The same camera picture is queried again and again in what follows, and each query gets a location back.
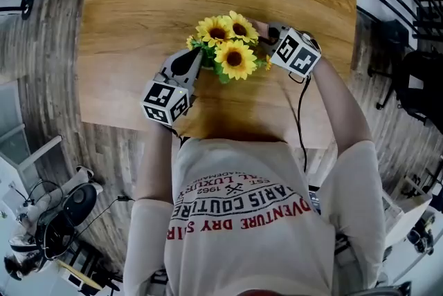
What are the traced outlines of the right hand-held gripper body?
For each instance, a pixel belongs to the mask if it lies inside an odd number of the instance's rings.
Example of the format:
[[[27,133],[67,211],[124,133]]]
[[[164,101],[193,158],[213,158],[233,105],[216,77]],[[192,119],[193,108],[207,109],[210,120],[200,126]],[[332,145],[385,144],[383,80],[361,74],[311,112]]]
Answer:
[[[270,31],[270,37],[278,33],[278,41],[270,47],[271,63],[307,77],[321,58],[321,54],[302,36],[302,32],[279,24],[279,31]]]

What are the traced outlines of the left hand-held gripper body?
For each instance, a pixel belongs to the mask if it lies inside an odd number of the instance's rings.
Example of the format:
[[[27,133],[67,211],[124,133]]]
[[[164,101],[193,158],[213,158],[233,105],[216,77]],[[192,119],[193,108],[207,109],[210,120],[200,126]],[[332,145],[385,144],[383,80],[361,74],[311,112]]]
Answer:
[[[177,75],[169,68],[162,68],[143,91],[140,104],[146,118],[172,126],[178,118],[187,115],[195,100],[194,82],[194,70]]]

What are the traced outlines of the sunflower bouquet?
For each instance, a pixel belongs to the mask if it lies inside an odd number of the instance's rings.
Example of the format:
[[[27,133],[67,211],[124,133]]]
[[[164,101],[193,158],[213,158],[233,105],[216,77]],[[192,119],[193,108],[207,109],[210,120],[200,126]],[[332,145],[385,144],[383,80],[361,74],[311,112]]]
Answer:
[[[189,50],[201,50],[201,66],[214,70],[223,84],[246,80],[259,68],[269,71],[271,56],[259,46],[259,28],[244,15],[231,10],[227,15],[199,21],[196,33],[186,39]]]

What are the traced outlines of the person's left forearm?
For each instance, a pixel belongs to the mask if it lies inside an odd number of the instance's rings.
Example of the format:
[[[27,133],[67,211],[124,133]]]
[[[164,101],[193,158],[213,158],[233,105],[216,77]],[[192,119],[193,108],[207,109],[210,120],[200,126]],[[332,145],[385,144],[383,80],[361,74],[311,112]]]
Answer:
[[[134,199],[173,203],[172,132],[157,122],[150,125],[146,136]]]

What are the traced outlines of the person's right forearm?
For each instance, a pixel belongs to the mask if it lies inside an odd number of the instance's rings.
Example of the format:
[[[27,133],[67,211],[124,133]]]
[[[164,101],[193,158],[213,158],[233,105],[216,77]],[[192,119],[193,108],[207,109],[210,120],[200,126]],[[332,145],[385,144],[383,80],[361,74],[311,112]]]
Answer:
[[[346,83],[326,59],[319,59],[313,75],[332,127],[338,154],[358,142],[371,141],[368,122]]]

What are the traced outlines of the person's right hand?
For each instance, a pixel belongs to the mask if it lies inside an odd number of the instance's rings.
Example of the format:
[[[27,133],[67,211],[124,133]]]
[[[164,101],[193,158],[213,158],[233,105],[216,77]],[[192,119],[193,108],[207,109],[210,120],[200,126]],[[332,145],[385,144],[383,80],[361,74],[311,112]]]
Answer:
[[[309,43],[316,49],[318,53],[322,53],[320,45],[311,33],[303,31],[302,36],[309,41]]]

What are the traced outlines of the black office chair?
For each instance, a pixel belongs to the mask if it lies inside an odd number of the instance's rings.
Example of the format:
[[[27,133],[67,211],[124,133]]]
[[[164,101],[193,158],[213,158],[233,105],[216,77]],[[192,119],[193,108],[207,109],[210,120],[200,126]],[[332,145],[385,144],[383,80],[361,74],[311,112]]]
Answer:
[[[395,94],[399,107],[409,116],[424,125],[433,124],[443,133],[443,53],[414,50],[393,62],[390,73],[369,67],[368,75],[391,80],[383,102],[376,103],[376,109],[383,109]]]

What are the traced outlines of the white glass cabinet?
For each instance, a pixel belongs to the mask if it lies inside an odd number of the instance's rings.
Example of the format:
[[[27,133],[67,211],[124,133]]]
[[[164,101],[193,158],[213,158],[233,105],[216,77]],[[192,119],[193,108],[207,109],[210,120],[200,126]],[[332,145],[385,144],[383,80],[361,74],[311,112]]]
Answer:
[[[35,162],[60,144],[60,135],[30,150],[21,115],[18,82],[0,84],[0,183],[28,186],[39,179]]]

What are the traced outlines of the person's white printed shirt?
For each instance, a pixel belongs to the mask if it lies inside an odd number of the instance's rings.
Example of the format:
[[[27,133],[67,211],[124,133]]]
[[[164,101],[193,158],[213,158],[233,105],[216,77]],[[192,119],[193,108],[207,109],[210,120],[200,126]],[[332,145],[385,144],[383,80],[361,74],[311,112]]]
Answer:
[[[373,287],[385,249],[377,153],[358,142],[309,197],[283,142],[187,140],[173,203],[132,207],[125,296],[337,296]]]

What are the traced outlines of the white desk frame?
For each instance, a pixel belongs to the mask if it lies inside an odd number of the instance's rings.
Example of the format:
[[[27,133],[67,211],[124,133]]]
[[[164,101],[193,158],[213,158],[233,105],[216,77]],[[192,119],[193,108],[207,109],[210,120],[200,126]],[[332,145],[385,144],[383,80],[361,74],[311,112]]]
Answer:
[[[419,221],[432,196],[406,177],[405,181],[418,193],[410,198],[393,199],[386,191],[382,192],[386,227],[385,248],[404,240],[409,231]]]

